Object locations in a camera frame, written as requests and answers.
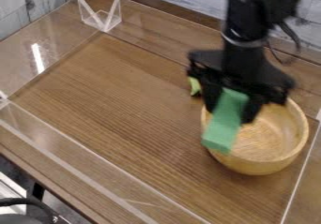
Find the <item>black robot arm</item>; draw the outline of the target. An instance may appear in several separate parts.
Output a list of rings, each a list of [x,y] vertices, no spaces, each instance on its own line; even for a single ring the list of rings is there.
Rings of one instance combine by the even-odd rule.
[[[285,23],[296,14],[297,4],[299,0],[228,0],[224,48],[189,52],[188,75],[200,81],[208,110],[218,107],[225,89],[244,94],[244,124],[255,120],[264,105],[284,105],[295,88],[293,77],[271,63],[265,48],[276,27],[299,39]]]

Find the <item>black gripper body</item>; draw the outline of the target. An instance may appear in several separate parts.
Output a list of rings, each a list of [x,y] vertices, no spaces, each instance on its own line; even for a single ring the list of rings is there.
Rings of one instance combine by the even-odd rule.
[[[269,96],[271,102],[284,105],[295,87],[295,79],[267,59],[263,48],[232,46],[224,50],[189,52],[188,76],[198,80],[202,73],[221,77],[224,89]]]

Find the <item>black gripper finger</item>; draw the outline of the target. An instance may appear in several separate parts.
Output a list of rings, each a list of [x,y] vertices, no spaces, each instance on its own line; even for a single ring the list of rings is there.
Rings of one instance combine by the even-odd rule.
[[[224,91],[223,79],[216,74],[202,73],[198,76],[198,81],[201,83],[206,110],[213,112]]]
[[[243,112],[243,123],[249,124],[253,122],[261,108],[265,104],[271,102],[269,96],[264,94],[251,94],[249,101],[247,102],[244,112]]]

